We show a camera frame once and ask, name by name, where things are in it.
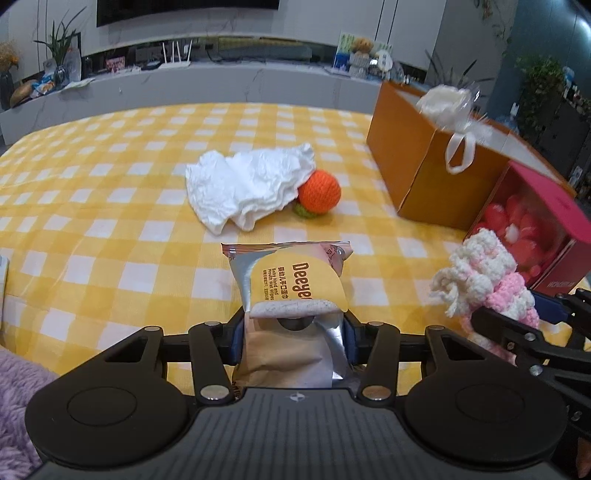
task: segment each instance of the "yellow gingham tablecloth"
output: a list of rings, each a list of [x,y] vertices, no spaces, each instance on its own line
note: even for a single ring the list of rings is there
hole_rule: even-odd
[[[0,254],[11,261],[2,343],[63,374],[146,325],[169,335],[225,322],[241,302],[220,242],[350,240],[342,281],[362,322],[457,329],[428,291],[463,232],[397,218],[365,145],[370,121],[287,105],[177,105],[24,137],[0,158]],[[288,207],[250,233],[208,233],[187,201],[187,163],[206,150],[302,142],[342,186],[332,213],[305,220]],[[420,372],[401,369],[405,393]],[[168,379],[192,389],[188,365],[171,365]]]

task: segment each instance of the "yellow label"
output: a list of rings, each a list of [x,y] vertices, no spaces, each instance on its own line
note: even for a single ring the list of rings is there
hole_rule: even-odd
[[[251,305],[260,301],[328,300],[343,312],[349,305],[339,276],[326,261],[283,248],[262,257],[251,272]]]

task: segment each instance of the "teddy bear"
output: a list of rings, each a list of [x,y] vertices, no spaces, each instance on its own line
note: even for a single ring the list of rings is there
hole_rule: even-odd
[[[371,52],[371,49],[373,47],[374,47],[374,42],[372,42],[370,39],[358,37],[351,44],[351,52],[352,53],[361,52],[361,53],[369,56],[369,52]]]
[[[349,56],[349,74],[352,77],[364,79],[368,75],[369,53],[374,47],[374,42],[367,38],[356,38],[351,44],[351,55]]]

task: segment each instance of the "houseplant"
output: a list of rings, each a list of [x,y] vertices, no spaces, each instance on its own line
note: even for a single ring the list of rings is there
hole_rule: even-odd
[[[517,66],[525,74],[521,84],[517,124],[521,135],[529,142],[542,131],[540,112],[554,95],[564,91],[562,65],[552,57],[518,58]]]
[[[64,57],[70,48],[72,43],[72,38],[77,34],[76,30],[72,30],[68,32],[68,28],[72,24],[72,22],[80,15],[86,7],[82,8],[76,15],[74,15],[70,21],[64,24],[64,19],[66,18],[66,14],[61,19],[60,23],[56,29],[56,22],[54,21],[51,26],[51,36],[48,38],[48,41],[43,40],[33,40],[35,43],[41,43],[49,48],[49,51],[53,55],[53,59],[56,61],[56,71],[53,75],[53,82],[57,89],[65,87],[68,84],[68,73],[66,68],[64,67]]]
[[[429,64],[433,68],[434,76],[435,76],[435,85],[450,85],[456,88],[467,88],[471,83],[483,83],[483,82],[491,82],[495,80],[493,77],[489,78],[481,78],[478,80],[471,81],[466,77],[472,67],[476,65],[478,60],[474,60],[468,68],[462,72],[461,75],[454,73],[453,67],[450,70],[446,70],[443,66],[443,62],[436,51],[433,51],[433,55],[431,55],[427,50],[425,50],[427,57],[429,59]]]

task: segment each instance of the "bottle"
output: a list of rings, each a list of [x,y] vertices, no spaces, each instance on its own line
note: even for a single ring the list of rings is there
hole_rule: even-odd
[[[511,107],[511,112],[509,113],[509,116],[501,115],[499,118],[496,119],[496,121],[502,125],[505,125],[513,133],[519,135],[519,127],[517,126],[517,120],[515,120],[518,112],[519,105],[514,103]]]

